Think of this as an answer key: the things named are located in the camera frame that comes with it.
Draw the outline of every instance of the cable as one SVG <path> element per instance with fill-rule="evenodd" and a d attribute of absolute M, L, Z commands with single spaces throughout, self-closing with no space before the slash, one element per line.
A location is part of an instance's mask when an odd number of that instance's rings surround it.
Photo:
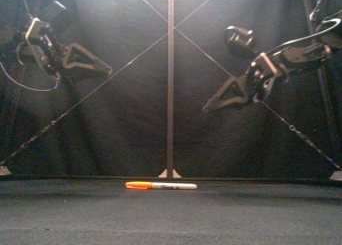
<path fill-rule="evenodd" d="M 280 50 L 284 46 L 292 45 L 295 43 L 303 42 L 306 40 L 311 40 L 311 39 L 322 36 L 323 34 L 326 34 L 327 32 L 330 32 L 332 29 L 335 29 L 338 27 L 338 25 L 340 24 L 340 19 L 339 18 L 334 18 L 331 20 L 322 21 L 322 24 L 326 24 L 326 23 L 330 23 L 330 22 L 335 23 L 330 28 L 327 28 L 326 30 L 323 30 L 323 31 L 320 31 L 320 32 L 318 32 L 315 34 L 311 34 L 310 36 L 306 36 L 306 37 L 302 37 L 299 39 L 295 39 L 295 40 L 284 42 L 283 44 L 276 46 L 271 51 L 268 51 L 265 54 L 267 55 L 272 54 L 275 51 Z"/>
<path fill-rule="evenodd" d="M 4 67 L 4 65 L 2 65 L 1 62 L 0 62 L 0 67 L 1 67 L 1 70 L 2 70 L 2 72 L 4 72 L 5 76 L 6 76 L 6 78 L 8 78 L 17 86 L 20 86 L 20 87 L 24 88 L 24 89 L 28 89 L 28 90 L 36 91 L 36 92 L 49 92 L 49 91 L 54 90 L 54 89 L 58 87 L 58 81 L 60 81 L 60 74 L 58 74 L 58 73 L 57 73 L 57 78 L 56 78 L 56 84 L 54 84 L 54 86 L 53 86 L 52 88 L 49 88 L 49 89 L 36 89 L 36 88 L 28 87 L 28 86 L 25 86 L 24 84 L 18 83 L 18 82 L 12 78 L 12 76 L 10 76 L 9 73 L 6 72 L 5 67 Z"/>
<path fill-rule="evenodd" d="M 29 8 L 28 8 L 26 0 L 22 0 L 22 3 L 24 3 L 25 11 L 26 11 L 26 16 L 28 16 L 29 20 L 32 21 L 33 20 L 33 16 L 29 13 Z"/>

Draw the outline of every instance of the marker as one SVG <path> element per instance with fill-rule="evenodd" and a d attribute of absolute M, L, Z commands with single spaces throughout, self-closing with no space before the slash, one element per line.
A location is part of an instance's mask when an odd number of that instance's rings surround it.
<path fill-rule="evenodd" d="M 157 183 L 157 182 L 127 182 L 128 189 L 167 189 L 167 190 L 193 190 L 197 188 L 195 184 L 185 183 Z"/>

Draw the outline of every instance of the vertical metal rod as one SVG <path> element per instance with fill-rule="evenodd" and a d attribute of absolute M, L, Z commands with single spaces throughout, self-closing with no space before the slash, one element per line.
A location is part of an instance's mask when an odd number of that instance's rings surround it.
<path fill-rule="evenodd" d="M 314 33 L 314 25 L 310 22 L 308 16 L 312 12 L 311 2 L 310 0 L 303 0 L 304 5 L 304 13 L 307 17 L 307 28 L 310 34 Z M 330 141 L 331 141 L 331 149 L 332 149 L 332 158 L 339 159 L 340 158 L 340 138 L 338 135 L 338 128 L 336 128 L 336 122 L 335 122 L 335 115 L 332 110 L 332 103 L 331 103 L 331 97 L 328 93 L 328 84 L 327 84 L 327 74 L 323 68 L 320 68 L 318 71 L 318 79 L 319 79 L 319 86 L 320 86 L 320 94 L 323 99 L 323 105 L 324 105 L 324 116 L 327 121 L 327 128 L 328 128 L 328 135 L 330 135 Z"/>
<path fill-rule="evenodd" d="M 175 0 L 168 0 L 167 178 L 173 178 Z"/>

